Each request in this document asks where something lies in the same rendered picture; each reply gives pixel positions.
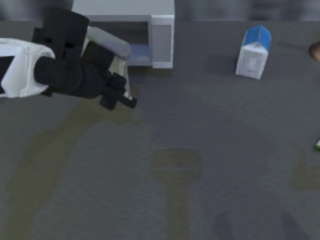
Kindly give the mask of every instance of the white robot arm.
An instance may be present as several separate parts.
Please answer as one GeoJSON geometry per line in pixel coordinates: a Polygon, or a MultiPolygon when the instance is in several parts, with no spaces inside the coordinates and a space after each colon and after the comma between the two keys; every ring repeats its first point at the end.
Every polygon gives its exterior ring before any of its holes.
{"type": "Polygon", "coordinates": [[[102,95],[100,104],[109,110],[117,102],[134,108],[126,64],[130,45],[88,24],[82,15],[51,7],[32,42],[0,38],[0,97],[102,95]]]}

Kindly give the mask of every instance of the blue and white carton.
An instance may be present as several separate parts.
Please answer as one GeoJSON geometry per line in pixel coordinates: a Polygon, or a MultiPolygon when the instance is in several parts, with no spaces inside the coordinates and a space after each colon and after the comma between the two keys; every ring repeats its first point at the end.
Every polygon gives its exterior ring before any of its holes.
{"type": "Polygon", "coordinates": [[[260,80],[271,45],[271,33],[263,25],[250,27],[244,35],[235,74],[260,80]]]}

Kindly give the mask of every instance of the round brown object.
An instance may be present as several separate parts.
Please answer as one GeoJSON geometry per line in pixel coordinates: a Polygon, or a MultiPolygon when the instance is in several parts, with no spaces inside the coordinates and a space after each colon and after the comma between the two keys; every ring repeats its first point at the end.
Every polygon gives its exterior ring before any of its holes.
{"type": "Polygon", "coordinates": [[[309,47],[309,54],[315,61],[320,63],[320,41],[312,44],[309,47]]]}

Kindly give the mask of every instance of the milk carton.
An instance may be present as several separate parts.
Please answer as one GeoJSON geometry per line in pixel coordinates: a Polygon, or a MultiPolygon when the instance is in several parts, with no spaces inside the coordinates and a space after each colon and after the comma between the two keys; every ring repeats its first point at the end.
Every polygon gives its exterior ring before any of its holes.
{"type": "Polygon", "coordinates": [[[260,80],[271,45],[271,33],[263,25],[249,28],[243,38],[235,74],[260,80]]]}

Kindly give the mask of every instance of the table surface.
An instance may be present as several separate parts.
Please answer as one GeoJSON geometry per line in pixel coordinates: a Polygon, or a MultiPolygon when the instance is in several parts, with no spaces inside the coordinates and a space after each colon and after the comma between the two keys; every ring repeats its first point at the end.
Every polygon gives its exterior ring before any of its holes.
{"type": "Polygon", "coordinates": [[[91,18],[175,15],[174,0],[90,0],[89,2],[88,0],[74,0],[72,10],[91,18]]]}
{"type": "MultiPolygon", "coordinates": [[[[171,75],[131,72],[134,111],[61,95],[0,102],[2,239],[166,239],[159,150],[201,159],[191,240],[319,239],[320,65],[308,46],[320,23],[264,23],[260,81],[234,74],[255,24],[177,22],[171,75]]],[[[27,39],[33,25],[1,22],[0,36],[27,39]]]]}

